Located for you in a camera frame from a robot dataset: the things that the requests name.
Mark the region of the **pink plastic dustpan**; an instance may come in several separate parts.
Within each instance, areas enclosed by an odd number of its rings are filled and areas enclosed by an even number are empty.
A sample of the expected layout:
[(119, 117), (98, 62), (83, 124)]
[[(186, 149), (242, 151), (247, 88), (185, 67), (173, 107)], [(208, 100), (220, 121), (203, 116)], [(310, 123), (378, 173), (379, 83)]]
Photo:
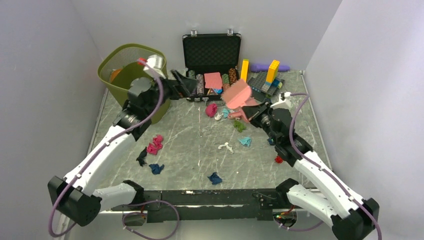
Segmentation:
[(238, 110), (238, 111), (234, 111), (228, 114), (227, 116), (228, 119), (234, 119), (234, 120), (242, 120), (245, 122), (249, 122), (248, 118), (246, 117), (246, 114), (244, 113), (243, 110)]

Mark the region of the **pink hand brush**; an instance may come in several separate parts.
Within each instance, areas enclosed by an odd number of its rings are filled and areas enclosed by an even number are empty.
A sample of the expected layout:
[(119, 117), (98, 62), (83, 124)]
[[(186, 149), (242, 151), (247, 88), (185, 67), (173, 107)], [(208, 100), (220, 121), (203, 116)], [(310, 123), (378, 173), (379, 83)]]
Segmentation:
[(243, 80), (238, 80), (221, 95), (225, 106), (230, 110), (242, 110), (243, 106), (256, 106), (258, 103), (252, 97), (251, 87)]

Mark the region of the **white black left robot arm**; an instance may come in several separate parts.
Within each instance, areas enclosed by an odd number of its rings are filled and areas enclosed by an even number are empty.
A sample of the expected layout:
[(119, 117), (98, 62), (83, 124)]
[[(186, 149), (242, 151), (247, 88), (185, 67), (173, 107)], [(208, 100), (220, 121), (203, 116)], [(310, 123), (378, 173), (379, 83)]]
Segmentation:
[(176, 70), (171, 73), (174, 79), (160, 77), (152, 83), (140, 77), (130, 84), (122, 110), (100, 143), (64, 177), (54, 176), (48, 182), (55, 210), (84, 227), (104, 210), (121, 205), (137, 210), (143, 205), (144, 188), (131, 180), (113, 187), (98, 186), (113, 162), (149, 128), (151, 117), (166, 100), (188, 98), (196, 89), (196, 79)]

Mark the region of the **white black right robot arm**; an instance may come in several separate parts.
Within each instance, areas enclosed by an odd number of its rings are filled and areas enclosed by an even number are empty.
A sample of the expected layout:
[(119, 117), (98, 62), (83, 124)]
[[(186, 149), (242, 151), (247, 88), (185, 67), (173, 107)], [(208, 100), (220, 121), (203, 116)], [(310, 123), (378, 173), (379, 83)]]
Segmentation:
[(380, 206), (349, 188), (321, 160), (313, 147), (295, 133), (295, 118), (285, 108), (272, 108), (267, 102), (241, 107), (243, 118), (264, 130), (273, 140), (279, 157), (313, 183), (321, 192), (308, 191), (288, 178), (276, 188), (276, 203), (282, 208), (301, 207), (327, 224), (338, 240), (363, 240), (379, 231)]

